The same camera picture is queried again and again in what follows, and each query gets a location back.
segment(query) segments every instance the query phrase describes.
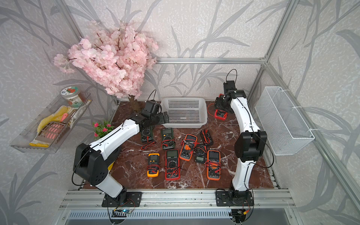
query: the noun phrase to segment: yellow multimeter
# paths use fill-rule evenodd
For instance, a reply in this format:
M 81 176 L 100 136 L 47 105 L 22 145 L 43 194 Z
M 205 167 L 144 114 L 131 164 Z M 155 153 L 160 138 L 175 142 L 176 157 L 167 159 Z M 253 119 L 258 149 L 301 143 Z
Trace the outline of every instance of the yellow multimeter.
M 160 170 L 160 154 L 151 153 L 148 158 L 148 177 L 157 177 Z

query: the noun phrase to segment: wallpaper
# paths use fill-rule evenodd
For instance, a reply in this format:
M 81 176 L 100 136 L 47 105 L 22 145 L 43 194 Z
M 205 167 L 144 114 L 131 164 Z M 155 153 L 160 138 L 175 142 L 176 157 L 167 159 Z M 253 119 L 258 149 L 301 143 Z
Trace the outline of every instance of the wallpaper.
M 299 5 L 270 59 L 358 184 L 359 23 L 359 0 Z
M 266 86 L 275 84 L 265 71 L 249 101 L 259 127 L 261 122 L 254 107 Z M 271 160 L 270 150 L 265 151 Z M 305 225 L 360 224 L 360 214 L 313 143 L 295 155 L 275 156 L 273 171 L 279 186 L 290 190 Z
M 88 22 L 104 29 L 119 21 L 133 23 L 159 44 L 152 54 L 162 58 L 260 58 L 264 57 L 288 1 L 228 0 L 66 0 L 81 32 L 89 34 Z M 258 65 L 155 65 L 145 73 L 146 100 L 156 89 L 157 99 L 196 96 L 214 100 L 222 91 L 226 74 L 238 70 L 237 84 L 247 91 Z
M 63 74 L 53 65 L 57 53 L 75 43 L 54 3 L 0 2 L 0 224 L 51 224 L 60 202 L 75 187 L 70 178 L 75 146 L 93 139 L 92 122 L 109 119 L 116 101 L 79 71 Z M 9 146 L 68 86 L 90 92 L 89 109 L 56 154 L 21 153 Z

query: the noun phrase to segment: wall-mounted wire basket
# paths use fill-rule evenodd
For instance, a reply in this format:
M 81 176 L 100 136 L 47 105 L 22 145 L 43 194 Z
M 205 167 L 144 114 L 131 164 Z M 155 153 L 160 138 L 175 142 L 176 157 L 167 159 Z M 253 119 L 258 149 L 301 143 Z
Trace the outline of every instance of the wall-mounted wire basket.
M 275 155 L 293 155 L 314 140 L 313 133 L 281 87 L 265 87 L 255 110 Z

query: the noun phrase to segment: red multimeter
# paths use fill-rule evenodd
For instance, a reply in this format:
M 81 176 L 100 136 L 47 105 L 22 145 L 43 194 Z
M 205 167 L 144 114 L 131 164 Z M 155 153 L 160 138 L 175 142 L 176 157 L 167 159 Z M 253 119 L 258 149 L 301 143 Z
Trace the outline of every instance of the red multimeter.
M 209 180 L 220 180 L 220 152 L 215 150 L 209 150 L 207 152 L 207 158 L 205 165 L 207 167 L 207 178 Z
M 228 113 L 227 113 L 227 112 L 225 112 L 225 111 L 223 111 L 223 110 L 220 110 L 220 109 L 216 109 L 216 110 L 215 110 L 215 114 L 214 114 L 215 119 L 225 120 L 227 116 L 228 116 Z
M 166 150 L 165 180 L 180 179 L 179 150 Z
M 180 159 L 190 161 L 191 156 L 193 156 L 197 140 L 198 137 L 191 134 L 186 134 L 185 139 L 182 141 L 182 147 L 179 156 Z

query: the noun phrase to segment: tree trunk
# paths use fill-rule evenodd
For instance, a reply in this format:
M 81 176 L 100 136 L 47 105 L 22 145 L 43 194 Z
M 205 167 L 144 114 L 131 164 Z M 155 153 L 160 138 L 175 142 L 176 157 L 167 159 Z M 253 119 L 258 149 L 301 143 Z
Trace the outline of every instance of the tree trunk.
M 139 103 L 137 100 L 134 99 L 134 96 L 129 95 L 129 101 L 131 104 L 132 109 L 136 112 L 136 113 L 141 113 L 141 109 L 139 106 Z

